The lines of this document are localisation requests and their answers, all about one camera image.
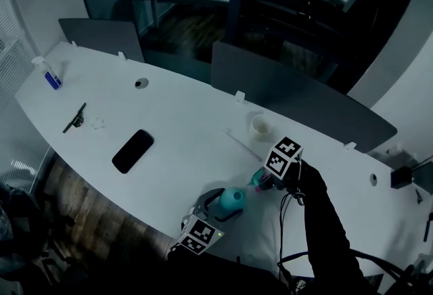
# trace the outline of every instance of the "dark floor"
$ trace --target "dark floor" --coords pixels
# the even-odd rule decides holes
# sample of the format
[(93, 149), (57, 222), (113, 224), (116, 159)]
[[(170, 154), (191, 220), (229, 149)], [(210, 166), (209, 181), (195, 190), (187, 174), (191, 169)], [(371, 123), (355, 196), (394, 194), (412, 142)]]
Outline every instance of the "dark floor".
[(263, 34), (245, 33), (241, 47), (317, 79), (324, 77), (332, 65), (308, 49)]
[(159, 28), (149, 29), (140, 38), (143, 49), (189, 57), (202, 62), (212, 60), (212, 45), (224, 36), (227, 8), (178, 4)]
[(56, 233), (57, 245), (88, 270), (158, 263), (175, 242), (100, 194), (60, 157), (44, 192), (55, 198), (54, 204), (45, 205), (48, 216), (68, 215), (75, 220), (75, 226)]

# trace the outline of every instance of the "cup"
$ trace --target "cup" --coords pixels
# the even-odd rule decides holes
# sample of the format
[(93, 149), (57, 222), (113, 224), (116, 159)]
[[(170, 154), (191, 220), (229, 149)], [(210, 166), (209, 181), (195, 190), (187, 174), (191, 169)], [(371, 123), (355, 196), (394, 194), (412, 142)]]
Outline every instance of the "cup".
[(265, 114), (258, 114), (251, 121), (250, 133), (256, 141), (268, 140), (271, 137), (272, 129), (272, 120)]

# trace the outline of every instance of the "hand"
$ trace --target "hand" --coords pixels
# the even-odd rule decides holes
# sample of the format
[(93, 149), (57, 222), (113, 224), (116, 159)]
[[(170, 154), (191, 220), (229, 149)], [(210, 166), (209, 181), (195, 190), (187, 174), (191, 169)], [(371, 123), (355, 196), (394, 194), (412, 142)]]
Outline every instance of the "hand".
[(299, 190), (305, 196), (312, 196), (326, 192), (326, 184), (320, 175), (320, 172), (309, 165), (306, 161), (302, 161), (302, 169), (299, 178), (299, 163), (293, 162), (284, 176), (284, 184), (289, 192)]

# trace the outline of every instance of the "black cable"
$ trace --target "black cable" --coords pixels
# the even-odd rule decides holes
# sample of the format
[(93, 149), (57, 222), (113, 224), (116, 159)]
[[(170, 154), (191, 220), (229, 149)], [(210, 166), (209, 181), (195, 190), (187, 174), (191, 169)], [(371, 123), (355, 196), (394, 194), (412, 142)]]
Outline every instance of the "black cable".
[[(286, 215), (286, 210), (284, 209), (284, 206), (286, 205), (287, 198), (290, 194), (286, 194), (281, 199), (281, 205), (279, 207), (279, 259), (281, 260), (283, 258), (283, 228), (284, 228), (284, 217)], [(287, 202), (286, 209), (289, 206), (290, 200), (292, 197), (290, 196), (290, 199)], [(281, 270), (279, 270), (278, 278), (281, 281)]]
[[(357, 257), (357, 258), (362, 258), (362, 259), (366, 259), (366, 260), (370, 260), (373, 263), (375, 263), (377, 266), (379, 266), (380, 268), (382, 268), (385, 272), (387, 272), (392, 278), (394, 278), (396, 281), (400, 280), (401, 277), (404, 274), (404, 271), (402, 269), (400, 269), (399, 267), (395, 266), (394, 264), (386, 261), (386, 260), (382, 260), (376, 256), (372, 256), (372, 255), (368, 255), (366, 253), (362, 253), (359, 252), (358, 250), (353, 250), (350, 249), (350, 251)], [(284, 258), (280, 259), (280, 262), (278, 263), (278, 267), (281, 269), (285, 269), (283, 264), (297, 259), (300, 256), (304, 256), (304, 255), (308, 255), (308, 252), (301, 252), (301, 253), (296, 253), (290, 256), (285, 256)]]
[(416, 170), (417, 168), (419, 168), (421, 165), (423, 165), (425, 162), (429, 161), (429, 160), (432, 159), (432, 158), (433, 158), (433, 156), (430, 156), (430, 157), (424, 159), (422, 162), (419, 162), (418, 164), (413, 165), (413, 166), (411, 167), (411, 170)]
[(299, 153), (296, 157), (298, 164), (299, 164), (299, 174), (298, 174), (298, 185), (297, 185), (297, 192), (296, 193), (292, 193), (292, 197), (298, 200), (298, 204), (299, 206), (304, 206), (304, 201), (303, 198), (305, 197), (305, 194), (302, 193), (299, 189), (299, 183), (300, 183), (300, 174), (301, 174), (301, 170), (302, 170), (302, 158), (301, 158), (301, 153)]

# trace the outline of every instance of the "smartphone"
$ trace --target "smartphone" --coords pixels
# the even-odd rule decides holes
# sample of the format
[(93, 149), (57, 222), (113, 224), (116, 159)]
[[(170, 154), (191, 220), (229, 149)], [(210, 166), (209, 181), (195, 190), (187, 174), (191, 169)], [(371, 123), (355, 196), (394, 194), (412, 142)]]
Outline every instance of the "smartphone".
[(144, 130), (138, 130), (113, 157), (113, 165), (121, 173), (128, 173), (153, 143), (154, 138), (152, 136)]

